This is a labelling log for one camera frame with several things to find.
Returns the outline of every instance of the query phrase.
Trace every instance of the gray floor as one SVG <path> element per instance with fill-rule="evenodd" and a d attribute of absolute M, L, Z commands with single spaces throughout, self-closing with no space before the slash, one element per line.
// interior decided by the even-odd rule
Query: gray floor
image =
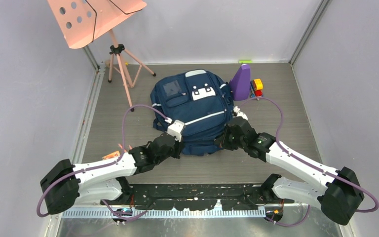
<path fill-rule="evenodd" d="M 260 78 L 264 84 L 264 95 L 274 99 L 284 110 L 285 123 L 281 140 L 292 149 L 319 161 L 313 135 L 304 111 L 297 84 L 289 64 L 251 64 L 252 78 Z M 151 105 L 149 94 L 154 84 L 166 77 L 193 69 L 206 69 L 219 75 L 224 81 L 233 78 L 238 64 L 211 65 L 152 65 L 156 72 L 152 77 L 142 70 L 134 88 L 130 89 L 134 104 Z M 131 77 L 137 66 L 129 66 Z M 114 70 L 113 81 L 108 83 L 108 70 L 102 83 L 92 126 L 87 140 L 83 162 L 101 160 L 101 157 L 119 150 L 121 123 L 128 103 L 120 74 Z M 242 108 L 250 124 L 257 132 L 275 134 L 280 121 L 277 108 L 268 101 L 253 100 Z M 140 108 L 126 119 L 126 144 L 139 146 L 157 137 L 160 132 L 152 128 L 153 111 Z M 291 173 L 258 159 L 250 158 L 243 151 L 219 151 L 204 157 L 182 156 L 167 159 L 154 170 L 129 177 L 131 183 L 221 183 L 263 182 L 270 174 L 278 173 L 298 180 Z"/>

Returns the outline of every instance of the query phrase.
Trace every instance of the yellow toy block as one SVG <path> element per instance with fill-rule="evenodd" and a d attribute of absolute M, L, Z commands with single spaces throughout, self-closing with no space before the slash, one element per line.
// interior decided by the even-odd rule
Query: yellow toy block
<path fill-rule="evenodd" d="M 254 79 L 254 90 L 262 90 L 264 86 L 262 85 L 261 79 Z"/>

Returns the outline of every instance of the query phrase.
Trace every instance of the tripod leg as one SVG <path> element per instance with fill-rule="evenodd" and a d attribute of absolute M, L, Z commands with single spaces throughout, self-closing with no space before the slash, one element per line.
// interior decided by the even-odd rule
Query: tripod leg
<path fill-rule="evenodd" d="M 133 104 L 131 103 L 130 92 L 128 91 L 127 81 L 125 79 L 124 68 L 123 68 L 123 65 L 122 65 L 122 62 L 121 62 L 121 58 L 120 58 L 119 54 L 117 54 L 116 56 L 117 56 L 117 60 L 118 60 L 118 65 L 120 66 L 121 78 L 123 79 L 124 89 L 125 89 L 125 93 L 127 95 L 128 104 L 130 105 L 130 107 L 132 107 Z"/>
<path fill-rule="evenodd" d="M 138 58 L 136 58 L 136 56 L 134 56 L 132 53 L 130 53 L 130 51 L 125 49 L 124 52 L 126 52 L 128 55 L 130 55 L 130 57 L 132 57 L 136 62 L 138 62 L 140 65 L 142 65 L 146 70 L 148 70 L 148 72 L 150 74 L 152 74 L 152 76 L 156 77 L 156 73 L 154 73 L 152 70 L 150 70 L 150 68 L 148 68 L 144 63 L 142 63 L 142 61 L 140 61 Z"/>
<path fill-rule="evenodd" d="M 110 60 L 110 73 L 108 74 L 108 82 L 111 83 L 113 79 L 113 64 L 114 64 L 114 54 L 111 54 Z"/>
<path fill-rule="evenodd" d="M 131 81 L 130 73 L 128 72 L 127 66 L 125 65 L 124 58 L 121 54 L 120 54 L 120 58 L 121 58 L 121 64 L 122 64 L 123 69 L 124 69 L 125 77 L 127 78 L 127 81 L 130 84 L 130 87 L 133 87 L 133 82 Z"/>

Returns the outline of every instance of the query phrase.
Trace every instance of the backpack strap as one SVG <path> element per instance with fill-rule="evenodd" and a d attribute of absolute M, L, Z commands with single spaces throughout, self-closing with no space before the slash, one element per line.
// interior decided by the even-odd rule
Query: backpack strap
<path fill-rule="evenodd" d="M 159 117 L 156 117 L 153 120 L 153 128 L 161 132 L 166 132 L 166 129 L 162 125 L 158 125 L 158 124 L 159 124 Z"/>

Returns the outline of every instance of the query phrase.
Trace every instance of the wire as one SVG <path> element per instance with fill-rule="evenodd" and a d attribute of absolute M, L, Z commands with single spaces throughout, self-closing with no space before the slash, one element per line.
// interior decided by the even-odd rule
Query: wire
<path fill-rule="evenodd" d="M 94 7 L 92 7 L 92 5 L 88 2 L 88 0 L 85 0 L 86 1 L 86 3 L 92 8 L 92 10 L 94 11 L 94 13 L 95 13 L 95 21 L 94 21 L 94 31 L 93 31 L 93 33 L 92 33 L 92 41 L 91 41 L 91 43 L 95 40 L 95 28 L 96 28 L 96 26 L 97 26 L 97 17 L 98 17 L 98 13 L 97 13 L 97 11 L 94 9 Z"/>
<path fill-rule="evenodd" d="M 141 11 L 143 9 L 140 9 L 140 10 L 137 10 L 137 11 L 132 11 L 132 12 L 129 12 L 129 13 L 125 13 L 123 10 L 121 10 L 121 8 L 119 8 L 113 1 L 111 0 L 108 0 L 110 1 L 114 6 L 116 6 L 122 13 L 124 13 L 125 15 L 129 15 L 129 14 L 132 14 L 132 13 L 135 13 L 135 12 L 138 12 L 138 11 Z"/>
<path fill-rule="evenodd" d="M 271 222 L 271 223 L 275 223 L 275 224 L 277 224 L 277 225 L 279 225 L 279 226 L 283 226 L 283 227 L 294 227 L 294 226 L 299 226 L 299 225 L 303 224 L 304 221 L 306 221 L 307 216 L 308 216 L 309 213 L 310 213 L 310 210 L 311 210 L 311 206 L 308 205 L 308 206 L 307 206 L 307 212 L 306 212 L 306 214 L 304 215 L 303 219 L 302 219 L 301 221 L 295 223 L 295 224 L 284 224 L 284 223 L 280 223 L 280 222 L 275 222 L 275 221 L 273 221 L 273 218 L 274 218 L 274 215 L 275 215 L 275 214 L 273 214 L 271 218 L 265 217 L 265 219 L 268 220 L 269 222 Z"/>
<path fill-rule="evenodd" d="M 350 182 L 350 181 L 348 181 L 348 180 L 346 180 L 346 179 L 344 179 L 342 177 L 339 177 L 338 175 L 332 174 L 330 172 L 327 172 L 327 171 L 323 170 L 322 168 L 319 168 L 319 167 L 317 167 L 317 166 L 315 166 L 313 164 L 310 164 L 309 162 L 301 159 L 300 157 L 296 156 L 295 154 L 290 153 L 285 147 L 282 146 L 282 144 L 280 142 L 280 139 L 279 139 L 279 136 L 280 136 L 280 131 L 281 131 L 281 128 L 282 128 L 282 124 L 284 123 L 284 112 L 282 111 L 281 107 L 275 101 L 273 101 L 273 100 L 271 100 L 269 98 L 266 98 L 266 97 L 258 96 L 258 97 L 249 98 L 248 100 L 246 100 L 245 102 L 243 102 L 239 107 L 241 108 L 243 105 L 245 105 L 246 103 L 248 103 L 249 101 L 254 100 L 254 99 L 260 99 L 260 100 L 264 99 L 264 100 L 267 100 L 267 101 L 273 103 L 278 108 L 278 110 L 280 111 L 281 121 L 280 121 L 280 124 L 279 124 L 279 126 L 277 128 L 277 132 L 275 134 L 275 141 L 277 142 L 278 146 L 285 153 L 289 154 L 294 159 L 300 161 L 301 163 L 303 163 L 303 164 L 305 164 L 305 165 L 307 165 L 307 166 L 309 166 L 309 167 L 311 167 L 311 168 L 313 168 L 313 169 L 315 169 L 315 170 L 317 170 L 317 171 L 319 171 L 319 172 L 321 172 L 323 174 L 329 175 L 332 178 L 338 179 L 338 180 L 340 180 L 340 181 L 342 181 L 342 182 L 344 182 L 344 183 L 346 183 L 346 184 L 348 184 L 348 185 L 350 185 L 350 186 L 352 186 L 352 187 L 354 187 L 354 188 L 362 191 L 363 193 L 367 194 L 374 201 L 374 207 L 373 208 L 371 208 L 371 209 L 363 209 L 363 210 L 356 210 L 356 212 L 368 213 L 368 212 L 374 212 L 374 211 L 378 210 L 378 208 L 379 208 L 379 201 L 377 200 L 377 198 L 372 193 L 370 193 L 366 189 L 364 189 L 364 188 L 362 188 L 362 187 L 360 187 L 360 186 L 358 186 L 358 185 L 356 185 L 356 184 L 354 184 L 354 183 L 352 183 L 352 182 Z"/>
<path fill-rule="evenodd" d="M 130 107 L 124 114 L 124 117 L 123 117 L 123 122 L 122 122 L 122 138 L 123 138 L 123 144 L 125 144 L 125 119 L 126 119 L 126 116 L 127 114 L 135 107 L 146 107 L 146 108 L 149 108 L 149 109 L 152 109 L 153 111 L 155 111 L 156 113 L 160 114 L 164 119 L 167 119 L 167 117 L 162 113 L 160 112 L 159 110 L 151 107 L 151 106 L 148 106 L 148 105 L 134 105 L 132 107 Z M 80 170 L 77 170 L 77 171 L 74 171 L 74 172 L 71 172 L 69 174 L 66 174 L 64 176 L 62 176 L 61 178 L 57 179 L 56 181 L 54 181 L 50 186 L 47 187 L 47 189 L 43 192 L 43 195 L 41 195 L 39 201 L 38 201 L 38 205 L 37 205 L 37 209 L 36 209 L 36 212 L 37 212 L 37 216 L 39 217 L 46 217 L 48 216 L 49 214 L 48 213 L 45 213 L 45 214 L 42 214 L 41 211 L 40 211 L 40 208 L 41 208 L 41 205 L 44 201 L 44 198 L 47 196 L 47 194 L 49 193 L 49 191 L 54 188 L 54 186 L 56 186 L 57 184 L 59 184 L 60 182 L 62 182 L 63 180 L 67 179 L 67 178 L 70 178 L 71 176 L 74 176 L 78 173 L 85 173 L 87 171 L 91 171 L 91 170 L 95 170 L 95 169 L 100 169 L 100 168 L 104 168 L 104 167 L 108 167 L 108 166 L 111 166 L 113 164 L 116 164 L 118 163 L 123 155 L 125 154 L 125 145 L 124 145 L 124 148 L 123 148 L 123 153 L 121 153 L 121 155 L 118 157 L 117 160 L 111 162 L 111 163 L 107 163 L 107 164 L 103 164 L 103 165 L 98 165 L 98 166 L 95 166 L 95 167 L 90 167 L 90 168 L 86 168 L 86 169 L 80 169 Z M 109 210 L 111 211 L 111 213 L 115 216 L 117 216 L 117 214 L 109 207 Z"/>
<path fill-rule="evenodd" d="M 98 13 L 97 11 L 92 7 L 92 5 L 88 2 L 88 0 L 85 0 L 86 3 L 92 8 L 92 10 L 94 11 L 95 13 L 95 21 L 94 21 L 94 31 L 92 33 L 92 41 L 91 43 L 95 40 L 95 30 L 96 30 L 96 26 L 97 26 L 97 17 L 98 17 Z M 141 11 L 143 9 L 140 9 L 140 10 L 137 10 L 137 11 L 132 11 L 132 12 L 129 12 L 129 13 L 125 13 L 120 7 L 118 7 L 113 1 L 111 0 L 108 0 L 110 1 L 114 6 L 116 6 L 123 14 L 125 15 L 129 15 L 129 14 L 132 14 L 132 13 L 135 13 L 135 12 L 138 12 L 138 11 Z"/>

